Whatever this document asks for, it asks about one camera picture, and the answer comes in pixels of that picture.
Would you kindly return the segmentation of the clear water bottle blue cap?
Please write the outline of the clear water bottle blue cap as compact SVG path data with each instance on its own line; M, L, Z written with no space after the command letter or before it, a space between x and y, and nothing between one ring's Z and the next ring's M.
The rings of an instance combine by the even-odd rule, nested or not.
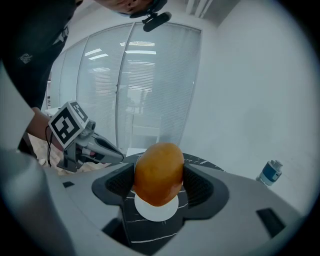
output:
M272 186L282 175L282 167L282 163L278 160L268 161L255 180L266 186Z

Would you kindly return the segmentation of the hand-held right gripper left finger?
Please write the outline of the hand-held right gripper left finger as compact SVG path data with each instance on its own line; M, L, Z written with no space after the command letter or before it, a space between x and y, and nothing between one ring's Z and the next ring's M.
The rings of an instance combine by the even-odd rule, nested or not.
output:
M102 231L110 221L121 216L121 208L98 199L92 192L92 183L122 167L124 163L65 176L46 168L49 191L68 231L75 256L145 256Z

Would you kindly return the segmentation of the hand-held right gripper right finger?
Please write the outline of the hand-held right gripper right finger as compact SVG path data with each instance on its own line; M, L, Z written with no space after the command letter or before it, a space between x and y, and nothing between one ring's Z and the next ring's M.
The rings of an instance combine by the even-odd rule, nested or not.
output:
M207 220L187 220L154 256L268 256L278 252L303 222L300 213L262 183L196 165L229 190L224 208ZM271 237L257 214L272 209L284 229Z

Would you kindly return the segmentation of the orange round fruit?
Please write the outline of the orange round fruit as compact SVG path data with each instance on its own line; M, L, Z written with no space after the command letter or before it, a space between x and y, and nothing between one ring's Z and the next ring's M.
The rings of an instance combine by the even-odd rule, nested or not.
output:
M177 145L153 144L135 165L133 189L143 201L161 207L179 193L183 171L184 156Z

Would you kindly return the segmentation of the black marble round table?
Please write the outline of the black marble round table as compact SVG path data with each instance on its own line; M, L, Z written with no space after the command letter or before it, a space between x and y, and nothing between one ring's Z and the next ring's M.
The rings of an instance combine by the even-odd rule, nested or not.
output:
M178 194L178 209L166 221L154 222L139 214L135 207L135 191L132 188L124 200L124 218L129 240L133 248L145 248L146 244L159 246L168 242L182 227L182 214L188 209L185 188Z

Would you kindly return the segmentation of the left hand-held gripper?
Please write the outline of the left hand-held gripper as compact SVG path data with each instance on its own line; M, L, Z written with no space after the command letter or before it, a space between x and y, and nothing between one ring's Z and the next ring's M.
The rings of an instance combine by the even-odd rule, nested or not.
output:
M84 163L120 163L122 152L106 138L94 137L96 122L89 119L80 104L66 102L48 123L52 135L63 147L63 157L57 167L76 173ZM90 139L94 139L94 149L90 149Z

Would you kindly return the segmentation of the person's left forearm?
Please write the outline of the person's left forearm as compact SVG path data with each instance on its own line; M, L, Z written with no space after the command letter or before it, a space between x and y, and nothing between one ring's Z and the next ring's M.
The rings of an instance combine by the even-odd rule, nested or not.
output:
M30 121L26 132L38 139L51 142L58 150L63 151L63 147L52 134L52 130L49 127L50 118L37 107L32 107L31 109L34 112L34 116Z

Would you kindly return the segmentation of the glass partition with blinds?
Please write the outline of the glass partition with blinds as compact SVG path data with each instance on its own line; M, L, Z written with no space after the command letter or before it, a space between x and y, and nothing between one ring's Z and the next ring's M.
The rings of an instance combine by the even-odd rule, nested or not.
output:
M123 153L178 145L197 78L202 33L176 23L145 32L140 22L89 35L54 62L43 110L77 101L96 131Z

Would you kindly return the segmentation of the white round plate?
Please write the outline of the white round plate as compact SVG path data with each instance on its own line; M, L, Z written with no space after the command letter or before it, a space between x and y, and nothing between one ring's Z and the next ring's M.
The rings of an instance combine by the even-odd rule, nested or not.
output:
M171 201L162 206L153 206L135 194L134 205L138 213L148 221L164 222L176 214L179 206L179 198L178 195L176 195Z

